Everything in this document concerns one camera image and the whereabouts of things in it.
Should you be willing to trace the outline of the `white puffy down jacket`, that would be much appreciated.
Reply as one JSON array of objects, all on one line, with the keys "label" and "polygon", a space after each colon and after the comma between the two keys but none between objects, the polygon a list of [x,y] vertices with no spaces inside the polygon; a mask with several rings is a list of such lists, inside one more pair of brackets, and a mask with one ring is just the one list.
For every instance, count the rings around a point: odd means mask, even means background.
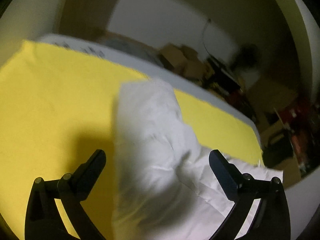
[{"label": "white puffy down jacket", "polygon": [[233,207],[171,85],[121,86],[116,114],[115,239],[209,239]]}]

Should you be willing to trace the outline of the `yellow bed sheet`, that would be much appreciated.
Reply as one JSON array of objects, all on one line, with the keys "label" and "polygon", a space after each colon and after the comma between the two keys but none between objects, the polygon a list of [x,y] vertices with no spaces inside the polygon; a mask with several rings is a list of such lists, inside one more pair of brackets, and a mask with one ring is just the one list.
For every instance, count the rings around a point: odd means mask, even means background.
[{"label": "yellow bed sheet", "polygon": [[121,84],[150,77],[51,44],[23,41],[1,66],[1,214],[17,237],[33,181],[73,172],[97,149],[107,164],[83,207],[113,238],[114,116]]}]

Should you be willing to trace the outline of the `black electric fan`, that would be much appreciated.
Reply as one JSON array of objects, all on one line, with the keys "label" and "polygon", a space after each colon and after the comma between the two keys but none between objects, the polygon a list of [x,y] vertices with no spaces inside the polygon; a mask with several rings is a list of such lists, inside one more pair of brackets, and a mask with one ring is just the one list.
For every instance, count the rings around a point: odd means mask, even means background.
[{"label": "black electric fan", "polygon": [[244,44],[235,55],[230,66],[232,71],[252,70],[261,64],[261,52],[257,45]]}]

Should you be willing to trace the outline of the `white mattress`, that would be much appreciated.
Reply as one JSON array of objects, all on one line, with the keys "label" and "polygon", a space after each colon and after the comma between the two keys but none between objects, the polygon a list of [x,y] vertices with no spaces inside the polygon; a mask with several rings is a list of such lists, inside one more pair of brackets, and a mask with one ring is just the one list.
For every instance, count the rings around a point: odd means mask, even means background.
[{"label": "white mattress", "polygon": [[233,115],[237,119],[249,125],[257,137],[258,142],[261,142],[259,132],[248,117],[240,113],[228,103],[222,101],[217,96],[204,90],[203,88],[191,83],[190,81],[173,74],[172,72],[161,68],[149,61],[131,56],[122,51],[108,48],[107,46],[98,43],[85,41],[79,38],[69,37],[58,34],[46,34],[36,39],[37,42],[57,45],[63,48],[69,48],[74,51],[87,53],[90,55],[98,56],[102,59],[121,64],[125,67],[133,68],[139,72],[146,74],[149,77],[157,77],[172,85],[172,87],[180,89],[200,100],[206,101],[211,105]]}]

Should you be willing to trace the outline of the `brown cardboard boxes pile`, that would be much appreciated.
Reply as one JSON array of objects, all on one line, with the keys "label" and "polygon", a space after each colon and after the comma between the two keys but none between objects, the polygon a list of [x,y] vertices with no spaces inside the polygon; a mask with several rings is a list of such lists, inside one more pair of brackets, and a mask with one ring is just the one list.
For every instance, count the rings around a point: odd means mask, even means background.
[{"label": "brown cardboard boxes pile", "polygon": [[190,81],[202,82],[215,74],[211,65],[201,61],[198,52],[188,46],[167,44],[158,57],[165,69]]}]

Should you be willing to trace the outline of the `wooden open shelf box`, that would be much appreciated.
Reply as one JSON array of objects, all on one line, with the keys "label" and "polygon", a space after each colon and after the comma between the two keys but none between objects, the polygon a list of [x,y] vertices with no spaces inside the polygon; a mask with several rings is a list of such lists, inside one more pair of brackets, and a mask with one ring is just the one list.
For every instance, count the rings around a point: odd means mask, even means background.
[{"label": "wooden open shelf box", "polygon": [[298,160],[291,142],[290,127],[283,123],[277,110],[274,110],[278,120],[260,134],[263,146],[263,163],[267,168],[283,173],[285,189],[293,187],[301,181]]}]

